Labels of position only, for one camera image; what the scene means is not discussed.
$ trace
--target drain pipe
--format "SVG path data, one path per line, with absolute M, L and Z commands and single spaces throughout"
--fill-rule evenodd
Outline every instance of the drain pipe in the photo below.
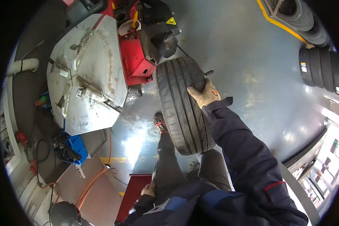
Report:
M 30 58 L 25 60 L 18 60 L 9 65 L 9 68 L 6 72 L 6 75 L 14 75 L 18 72 L 24 70 L 31 70 L 31 72 L 36 72 L 39 67 L 39 60 L 36 58 Z

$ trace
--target yellow warning sticker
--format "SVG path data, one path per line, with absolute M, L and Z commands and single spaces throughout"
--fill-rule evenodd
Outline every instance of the yellow warning sticker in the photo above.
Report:
M 171 17 L 169 20 L 167 20 L 166 24 L 176 25 L 176 21 L 173 17 Z

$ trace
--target tire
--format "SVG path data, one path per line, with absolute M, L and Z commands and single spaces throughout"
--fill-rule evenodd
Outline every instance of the tire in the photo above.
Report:
M 273 9 L 277 3 L 278 0 L 272 0 Z M 308 31 L 314 25 L 314 18 L 310 8 L 301 0 L 286 0 L 282 2 L 276 16 L 299 31 Z
M 330 51 L 327 48 L 319 48 L 321 76 L 324 88 L 334 93 L 333 72 L 330 61 Z
M 299 31 L 299 34 L 308 42 L 317 47 L 324 47 L 328 43 L 328 35 L 318 17 L 314 16 L 314 26 L 309 31 Z
M 331 69 L 333 73 L 334 91 L 339 95 L 339 55 L 335 51 L 330 51 Z
M 305 85 L 315 87 L 313 79 L 311 77 L 311 72 L 310 72 L 309 49 L 300 49 L 299 65 L 300 65 L 300 72 L 302 74 L 302 78 L 303 78 Z
M 215 146 L 206 116 L 187 93 L 188 86 L 202 92 L 205 83 L 202 70 L 190 57 L 157 66 L 156 84 L 164 121 L 173 144 L 182 155 L 202 153 Z
M 310 72 L 314 85 L 320 88 L 324 88 L 323 77 L 321 75 L 321 64 L 319 48 L 311 48 L 310 53 Z

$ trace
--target work glove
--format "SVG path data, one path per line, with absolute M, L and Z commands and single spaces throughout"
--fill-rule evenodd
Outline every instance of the work glove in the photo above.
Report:
M 202 93 L 197 91 L 194 87 L 187 87 L 187 92 L 197 101 L 199 108 L 205 107 L 214 101 L 220 101 L 220 94 L 215 89 L 209 78 L 206 78 L 206 85 Z
M 150 184 L 147 184 L 143 189 L 140 195 L 150 195 L 152 197 L 155 197 L 154 195 L 154 189 L 156 188 L 156 184 L 151 181 Z

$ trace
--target leg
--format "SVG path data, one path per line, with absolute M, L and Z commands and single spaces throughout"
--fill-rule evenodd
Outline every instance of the leg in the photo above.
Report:
M 215 149 L 197 154 L 201 163 L 199 177 L 216 185 L 221 190 L 231 191 L 223 156 Z
M 186 181 L 178 165 L 175 146 L 170 135 L 163 129 L 160 131 L 161 139 L 157 148 L 158 159 L 152 175 L 152 180 L 156 183 L 155 205 L 166 201 L 172 191 Z

